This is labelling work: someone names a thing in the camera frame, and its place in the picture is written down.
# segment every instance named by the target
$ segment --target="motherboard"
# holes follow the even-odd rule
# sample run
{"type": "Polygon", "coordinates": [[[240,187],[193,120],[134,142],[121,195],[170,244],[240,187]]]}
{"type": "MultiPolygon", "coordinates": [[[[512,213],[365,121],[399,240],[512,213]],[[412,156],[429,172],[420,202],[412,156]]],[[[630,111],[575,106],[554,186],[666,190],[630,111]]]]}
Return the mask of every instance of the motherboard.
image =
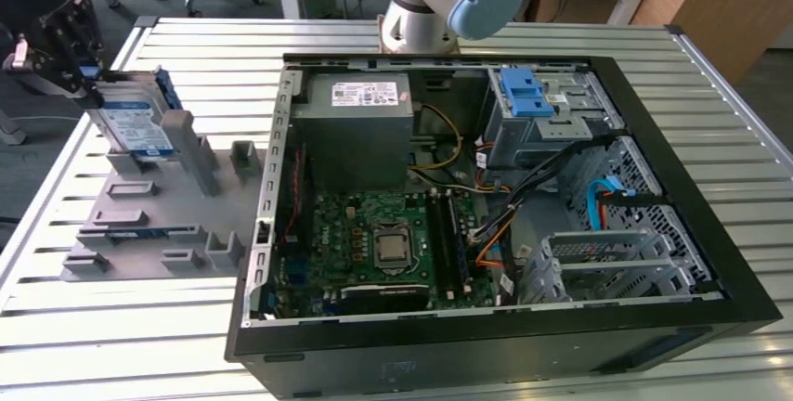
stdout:
{"type": "Polygon", "coordinates": [[[492,305],[461,244],[475,225],[463,191],[317,194],[309,253],[283,263],[289,315],[492,305]]]}

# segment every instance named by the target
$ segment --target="power supply label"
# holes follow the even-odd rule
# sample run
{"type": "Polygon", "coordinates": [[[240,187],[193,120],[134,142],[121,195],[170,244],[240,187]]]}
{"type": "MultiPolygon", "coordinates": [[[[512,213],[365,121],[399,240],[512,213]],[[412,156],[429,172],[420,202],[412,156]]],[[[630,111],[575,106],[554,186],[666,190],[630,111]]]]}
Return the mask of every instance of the power supply label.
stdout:
{"type": "Polygon", "coordinates": [[[396,83],[336,83],[333,107],[396,106],[396,83]]]}
{"type": "Polygon", "coordinates": [[[105,102],[104,120],[114,136],[133,155],[161,157],[173,153],[164,130],[153,121],[153,109],[145,102],[105,102]]]}

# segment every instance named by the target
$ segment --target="floor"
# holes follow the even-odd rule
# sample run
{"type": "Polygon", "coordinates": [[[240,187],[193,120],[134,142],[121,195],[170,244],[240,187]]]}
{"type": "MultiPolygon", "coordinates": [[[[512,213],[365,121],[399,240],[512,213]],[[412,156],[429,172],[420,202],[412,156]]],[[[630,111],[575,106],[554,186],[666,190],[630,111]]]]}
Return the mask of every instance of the floor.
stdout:
{"type": "MultiPolygon", "coordinates": [[[[312,18],[340,17],[335,0],[308,0],[312,18]]],[[[363,18],[373,19],[388,0],[363,0],[363,18]]],[[[196,0],[194,8],[205,18],[280,18],[279,0],[254,5],[250,0],[196,0]]],[[[182,0],[121,0],[112,10],[104,0],[94,0],[94,9],[105,42],[105,62],[112,62],[137,16],[184,17],[182,0]]],[[[0,58],[9,52],[7,40],[0,35],[0,58]]],[[[736,90],[771,131],[793,148],[793,50],[768,50],[754,65],[736,90]]],[[[16,120],[28,139],[22,146],[0,145],[0,217],[21,217],[57,158],[81,111],[61,97],[32,97],[0,74],[0,110],[16,120]]],[[[0,248],[7,241],[13,225],[0,223],[0,248]]]]}

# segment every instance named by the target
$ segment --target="aluminum extrusion table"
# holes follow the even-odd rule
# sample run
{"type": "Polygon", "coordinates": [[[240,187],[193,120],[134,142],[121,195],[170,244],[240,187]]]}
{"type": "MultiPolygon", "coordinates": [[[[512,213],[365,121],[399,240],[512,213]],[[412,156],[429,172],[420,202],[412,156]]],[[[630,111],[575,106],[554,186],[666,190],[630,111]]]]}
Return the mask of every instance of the aluminum extrusion table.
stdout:
{"type": "MultiPolygon", "coordinates": [[[[266,145],[284,52],[376,50],[373,22],[145,19],[113,67],[170,70],[214,148],[266,145]]],[[[659,27],[509,25],[463,53],[614,57],[784,319],[651,371],[392,398],[793,398],[793,161],[690,42],[659,27]]],[[[272,399],[222,360],[233,278],[65,283],[60,262],[110,170],[82,117],[0,255],[0,395],[272,399]]]]}

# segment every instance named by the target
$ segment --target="green motherboard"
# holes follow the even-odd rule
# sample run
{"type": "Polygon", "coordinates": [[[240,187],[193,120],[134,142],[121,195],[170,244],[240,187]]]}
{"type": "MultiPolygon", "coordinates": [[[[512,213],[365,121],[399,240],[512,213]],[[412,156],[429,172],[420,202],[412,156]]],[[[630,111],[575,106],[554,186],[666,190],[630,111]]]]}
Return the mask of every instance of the green motherboard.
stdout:
{"type": "MultiPolygon", "coordinates": [[[[453,299],[436,289],[428,198],[423,193],[317,195],[311,252],[284,261],[292,316],[332,315],[329,293],[352,285],[425,285],[425,309],[492,305],[488,273],[472,272],[469,291],[453,299]]],[[[475,226],[473,202],[467,192],[455,193],[451,201],[464,235],[475,226]]]]}

